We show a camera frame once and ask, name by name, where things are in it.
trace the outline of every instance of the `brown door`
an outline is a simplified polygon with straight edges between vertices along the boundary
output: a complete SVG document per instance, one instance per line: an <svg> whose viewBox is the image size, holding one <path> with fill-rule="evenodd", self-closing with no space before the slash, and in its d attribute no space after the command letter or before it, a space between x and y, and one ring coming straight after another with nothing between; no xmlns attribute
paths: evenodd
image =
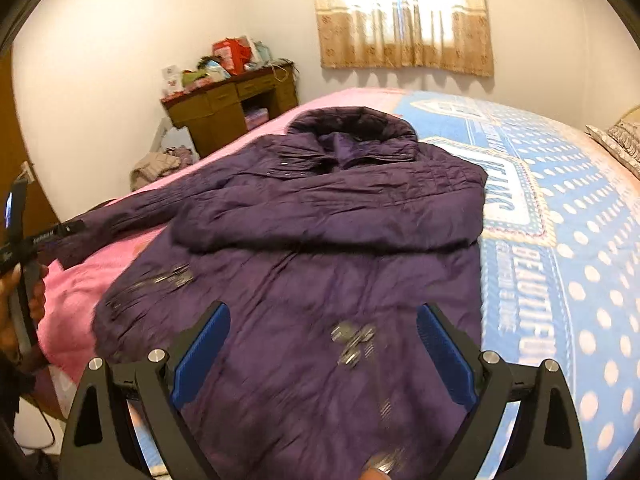
<svg viewBox="0 0 640 480"><path fill-rule="evenodd" d="M29 161L15 113L14 87L11 79L11 51L0 59L0 204L4 218L4 201L12 182L20 175L21 165ZM36 234L58 222L46 195L37 181L28 187L24 212L25 235ZM0 222L0 242L4 241L4 222Z"/></svg>

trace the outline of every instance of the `polka dot bedding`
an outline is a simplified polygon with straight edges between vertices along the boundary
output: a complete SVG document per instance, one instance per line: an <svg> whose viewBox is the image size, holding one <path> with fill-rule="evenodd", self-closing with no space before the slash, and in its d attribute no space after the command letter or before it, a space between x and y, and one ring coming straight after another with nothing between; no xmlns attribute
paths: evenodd
<svg viewBox="0 0 640 480"><path fill-rule="evenodd" d="M589 478L602 480L640 430L640 183L586 134L522 110L414 92L394 113L486 170L482 347L561 364ZM516 412L481 478L494 475Z"/></svg>

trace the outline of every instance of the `curtain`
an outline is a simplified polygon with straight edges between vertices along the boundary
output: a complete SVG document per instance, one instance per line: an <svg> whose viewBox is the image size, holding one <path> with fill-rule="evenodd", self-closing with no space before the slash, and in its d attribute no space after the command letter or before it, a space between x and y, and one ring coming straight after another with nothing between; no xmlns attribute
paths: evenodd
<svg viewBox="0 0 640 480"><path fill-rule="evenodd" d="M316 0L316 16L325 68L494 74L485 0Z"/></svg>

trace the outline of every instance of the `pink bed sheet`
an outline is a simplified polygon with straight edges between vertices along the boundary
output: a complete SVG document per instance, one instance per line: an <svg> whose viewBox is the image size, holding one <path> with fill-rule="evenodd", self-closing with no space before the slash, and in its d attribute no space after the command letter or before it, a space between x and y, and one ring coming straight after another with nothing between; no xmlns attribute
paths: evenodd
<svg viewBox="0 0 640 480"><path fill-rule="evenodd" d="M197 164L137 192L166 186L191 171L236 152L260 136L283 134L287 124L304 110L332 106L368 106L390 112L403 93L397 89L354 88L315 99L256 128ZM162 229L164 226L159 226L119 240L92 254L81 265L68 270L64 270L57 261L49 266L50 273L46 279L46 315L38 327L38 338L49 362L59 367L73 382L79 382L84 367L95 355L92 322L96 304L111 283Z"/></svg>

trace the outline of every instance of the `bed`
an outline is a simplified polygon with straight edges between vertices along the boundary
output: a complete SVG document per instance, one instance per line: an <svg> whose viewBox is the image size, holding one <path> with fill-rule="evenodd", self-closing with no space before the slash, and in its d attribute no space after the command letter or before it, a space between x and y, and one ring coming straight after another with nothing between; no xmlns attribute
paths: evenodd
<svg viewBox="0 0 640 480"><path fill-rule="evenodd" d="M296 108L152 187L258 136L282 134L304 109L339 105L402 117L421 141L485 168L482 346L510 362L537 365L553 357L561 364L580 418L589 478L603 479L640 429L640 182L586 134L470 98L350 89ZM93 356L88 306L161 230L111 244L69 270L52 264L39 336L50 361L73 381ZM73 336L60 338L71 326ZM72 391L69 383L57 383L61 396ZM481 478L497 469L515 414L510 405ZM148 441L142 429L140 435ZM152 446L145 449L158 466Z"/></svg>

